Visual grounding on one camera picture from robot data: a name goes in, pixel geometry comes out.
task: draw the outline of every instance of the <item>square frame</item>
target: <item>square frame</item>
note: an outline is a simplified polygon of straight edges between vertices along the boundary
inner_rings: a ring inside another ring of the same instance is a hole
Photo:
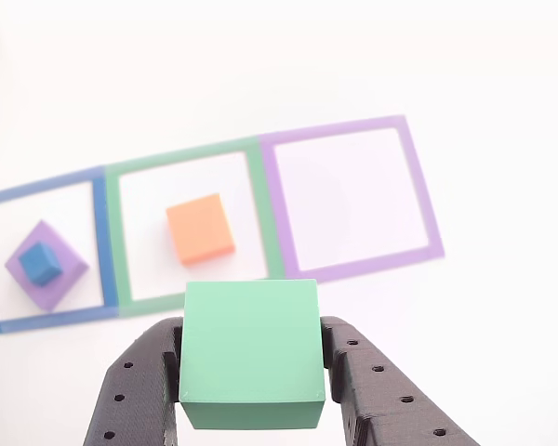
[[[262,246],[267,262],[268,277],[265,279],[283,279],[285,277],[284,260],[281,256],[277,228],[272,215],[271,193],[257,138],[236,139],[112,164],[106,167],[106,189],[113,269],[118,290],[120,316],[132,317],[160,311],[182,309],[184,307],[185,295],[185,292],[182,292],[172,295],[153,296],[141,300],[132,299],[126,259],[124,218],[120,200],[120,176],[162,165],[183,163],[237,152],[242,152],[246,155],[255,207],[258,214]]]
[[[382,129],[394,129],[399,136],[407,167],[413,181],[414,190],[418,197],[419,209],[428,235],[428,245],[418,249],[385,256],[376,256],[339,265],[301,270],[293,232],[289,223],[286,197],[281,182],[275,146],[308,139],[335,137]],[[316,279],[318,282],[329,282],[385,269],[399,268],[445,256],[445,249],[432,209],[430,195],[419,165],[419,158],[407,125],[407,120],[404,116],[387,116],[270,133],[259,136],[259,141],[262,149],[264,167],[267,173],[267,181],[269,182],[269,189],[271,192],[272,210],[274,211],[276,220],[279,243],[285,262],[286,277],[288,279]]]
[[[0,334],[98,321],[118,316],[118,296],[113,276],[113,257],[110,243],[110,227],[108,224],[104,167],[94,167],[59,177],[36,181],[12,189],[1,190],[0,203],[84,182],[90,182],[93,190],[93,210],[103,306],[0,321]]]

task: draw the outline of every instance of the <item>blue square outline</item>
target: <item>blue square outline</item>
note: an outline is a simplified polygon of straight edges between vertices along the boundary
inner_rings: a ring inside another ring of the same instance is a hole
[[[118,317],[118,295],[113,276],[112,245],[110,243],[110,225],[108,221],[105,188],[105,167],[93,167],[7,190],[0,190],[0,203],[87,181],[91,182],[93,189],[93,210],[100,263],[103,306],[0,321],[0,335]]]

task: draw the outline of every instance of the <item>green cube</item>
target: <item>green cube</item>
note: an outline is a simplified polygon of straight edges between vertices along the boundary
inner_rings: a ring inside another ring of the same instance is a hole
[[[189,282],[179,401],[195,429],[317,427],[325,371],[316,281]]]

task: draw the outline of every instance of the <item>purple square outline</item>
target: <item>purple square outline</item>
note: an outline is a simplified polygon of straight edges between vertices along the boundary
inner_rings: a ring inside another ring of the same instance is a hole
[[[428,245],[401,253],[355,260],[353,262],[331,265],[318,269],[301,270],[299,268],[292,229],[289,224],[286,197],[281,183],[275,146],[307,139],[334,137],[380,129],[395,129],[399,134],[409,173],[418,197],[424,227],[428,234]],[[407,120],[404,116],[386,116],[382,118],[351,121],[333,125],[319,125],[298,130],[270,133],[260,135],[259,141],[271,193],[272,210],[275,215],[279,245],[283,254],[286,277],[288,279],[316,279],[318,282],[329,282],[385,269],[408,266],[445,256],[445,249],[440,238],[438,225],[436,224],[430,195],[421,172],[419,159],[407,125]]]
[[[62,273],[46,286],[37,286],[31,282],[19,261],[21,254],[39,242],[52,248],[62,268]],[[43,220],[20,244],[7,261],[6,267],[35,305],[45,311],[54,309],[88,269],[88,265],[81,256]]]

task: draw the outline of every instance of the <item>block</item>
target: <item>block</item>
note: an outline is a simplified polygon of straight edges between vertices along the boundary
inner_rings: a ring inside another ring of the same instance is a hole
[[[61,274],[44,286],[33,283],[20,262],[20,257],[38,243],[51,248],[61,268]],[[5,266],[35,305],[45,311],[52,311],[88,269],[83,258],[45,221],[33,228]]]
[[[27,278],[37,286],[45,286],[62,273],[54,251],[45,243],[36,243],[19,256]]]
[[[166,212],[182,265],[190,266],[235,250],[218,193],[170,207]]]
[[[195,429],[315,428],[325,398],[316,281],[187,284],[179,401]]]

